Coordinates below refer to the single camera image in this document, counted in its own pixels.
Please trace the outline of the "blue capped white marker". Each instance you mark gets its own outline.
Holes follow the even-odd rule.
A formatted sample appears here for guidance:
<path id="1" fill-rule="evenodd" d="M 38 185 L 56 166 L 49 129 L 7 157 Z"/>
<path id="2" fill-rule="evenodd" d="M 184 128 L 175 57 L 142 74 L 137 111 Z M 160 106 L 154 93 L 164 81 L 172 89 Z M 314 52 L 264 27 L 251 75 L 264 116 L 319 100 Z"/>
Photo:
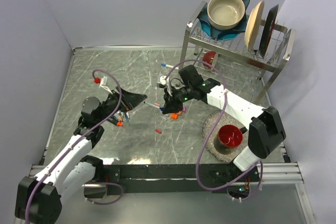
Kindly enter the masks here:
<path id="1" fill-rule="evenodd" d="M 172 66 L 172 65 L 168 65 L 168 64 L 166 64 L 166 63 L 162 63 L 161 66 L 163 66 L 163 67 L 167 67 L 167 68 L 174 68 L 174 66 Z"/>

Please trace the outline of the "orange highlighter cap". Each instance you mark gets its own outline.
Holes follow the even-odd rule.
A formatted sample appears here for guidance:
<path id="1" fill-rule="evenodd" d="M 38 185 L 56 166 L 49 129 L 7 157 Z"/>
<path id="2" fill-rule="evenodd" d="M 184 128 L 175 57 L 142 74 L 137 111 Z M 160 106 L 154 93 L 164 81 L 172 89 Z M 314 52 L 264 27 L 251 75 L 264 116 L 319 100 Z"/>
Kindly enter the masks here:
<path id="1" fill-rule="evenodd" d="M 176 113 L 172 113 L 171 118 L 176 120 L 178 118 L 178 115 Z"/>

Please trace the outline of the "steel dish rack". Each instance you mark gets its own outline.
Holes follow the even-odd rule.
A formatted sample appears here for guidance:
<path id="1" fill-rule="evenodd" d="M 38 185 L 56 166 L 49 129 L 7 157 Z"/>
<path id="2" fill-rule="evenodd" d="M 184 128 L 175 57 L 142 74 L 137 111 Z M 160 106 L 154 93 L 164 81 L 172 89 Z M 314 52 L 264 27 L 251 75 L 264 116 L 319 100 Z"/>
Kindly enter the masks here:
<path id="1" fill-rule="evenodd" d="M 202 30 L 198 16 L 206 7 L 207 3 L 202 1 L 187 22 L 180 60 L 185 60 L 190 44 L 195 46 L 196 59 L 202 59 L 209 51 L 216 52 L 213 65 L 224 71 L 228 88 L 255 104 L 263 103 L 269 88 L 290 59 L 296 30 L 275 24 L 267 51 L 262 56 L 259 46 L 265 20 L 261 21 L 255 45 L 249 51 L 243 33 L 230 40 L 218 40 Z"/>

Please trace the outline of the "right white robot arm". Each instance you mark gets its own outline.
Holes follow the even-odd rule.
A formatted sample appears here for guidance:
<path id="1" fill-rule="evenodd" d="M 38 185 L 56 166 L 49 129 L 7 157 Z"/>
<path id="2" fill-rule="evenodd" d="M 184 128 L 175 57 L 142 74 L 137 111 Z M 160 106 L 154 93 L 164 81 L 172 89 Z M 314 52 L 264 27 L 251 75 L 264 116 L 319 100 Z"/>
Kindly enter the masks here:
<path id="1" fill-rule="evenodd" d="M 184 102 L 189 100 L 201 100 L 227 113 L 247 129 L 247 146 L 234 158 L 234 165 L 229 169 L 233 180 L 242 181 L 253 164 L 267 158 L 286 139 L 280 114 L 273 106 L 263 108 L 252 104 L 219 81 L 203 79 L 193 65 L 180 69 L 178 73 L 183 83 L 179 89 L 171 86 L 168 76 L 159 77 L 158 85 L 165 92 L 163 114 L 181 111 Z"/>

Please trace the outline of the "black orange highlighter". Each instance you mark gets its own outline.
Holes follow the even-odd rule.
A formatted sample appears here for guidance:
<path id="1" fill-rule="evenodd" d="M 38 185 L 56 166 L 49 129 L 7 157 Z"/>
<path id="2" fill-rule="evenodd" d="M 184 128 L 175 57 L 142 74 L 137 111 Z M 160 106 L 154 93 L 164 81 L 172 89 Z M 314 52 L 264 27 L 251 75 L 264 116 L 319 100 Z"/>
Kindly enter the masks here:
<path id="1" fill-rule="evenodd" d="M 109 119 L 109 122 L 114 124 L 115 126 L 123 126 L 122 122 L 117 119 Z"/>

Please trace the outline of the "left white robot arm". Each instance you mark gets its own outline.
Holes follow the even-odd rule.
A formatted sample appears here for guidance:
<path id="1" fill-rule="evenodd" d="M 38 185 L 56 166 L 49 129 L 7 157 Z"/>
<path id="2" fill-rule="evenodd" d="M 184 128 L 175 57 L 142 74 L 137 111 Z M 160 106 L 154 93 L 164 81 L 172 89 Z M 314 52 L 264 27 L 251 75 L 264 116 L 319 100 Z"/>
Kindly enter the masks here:
<path id="1" fill-rule="evenodd" d="M 78 126 L 64 149 L 33 178 L 18 184 L 15 217 L 30 223 L 55 223 L 63 203 L 86 182 L 106 183 L 103 161 L 89 152 L 100 141 L 101 121 L 122 123 L 114 116 L 126 114 L 147 99 L 145 94 L 111 91 L 103 102 L 96 97 L 82 103 Z"/>

